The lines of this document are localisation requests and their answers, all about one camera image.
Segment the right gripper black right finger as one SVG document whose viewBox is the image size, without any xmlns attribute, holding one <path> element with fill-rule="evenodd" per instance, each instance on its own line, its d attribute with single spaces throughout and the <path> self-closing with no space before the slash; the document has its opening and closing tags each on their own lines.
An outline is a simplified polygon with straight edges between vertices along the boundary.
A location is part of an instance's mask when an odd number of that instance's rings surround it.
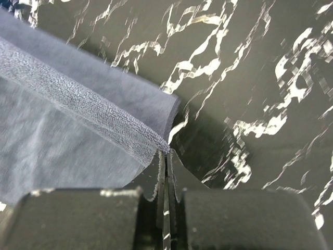
<svg viewBox="0 0 333 250">
<path fill-rule="evenodd" d="M 301 195 L 210 189 L 175 151 L 166 161 L 173 249 L 328 249 Z"/>
</svg>

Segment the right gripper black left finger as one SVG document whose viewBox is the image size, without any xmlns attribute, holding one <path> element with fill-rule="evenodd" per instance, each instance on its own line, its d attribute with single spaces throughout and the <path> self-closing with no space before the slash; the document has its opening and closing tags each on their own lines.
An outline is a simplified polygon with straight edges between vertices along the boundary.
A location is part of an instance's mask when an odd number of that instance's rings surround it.
<svg viewBox="0 0 333 250">
<path fill-rule="evenodd" d="M 166 249 L 165 157 L 121 189 L 40 189 L 25 195 L 1 230 L 1 249 Z"/>
</svg>

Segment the dark grey-blue towel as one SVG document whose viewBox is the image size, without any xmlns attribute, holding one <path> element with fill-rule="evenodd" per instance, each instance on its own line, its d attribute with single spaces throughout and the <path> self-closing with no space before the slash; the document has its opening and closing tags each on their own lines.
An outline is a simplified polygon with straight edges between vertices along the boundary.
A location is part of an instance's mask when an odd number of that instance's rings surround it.
<svg viewBox="0 0 333 250">
<path fill-rule="evenodd" d="M 1 10 L 1 201 L 121 188 L 168 153 L 177 96 Z"/>
</svg>

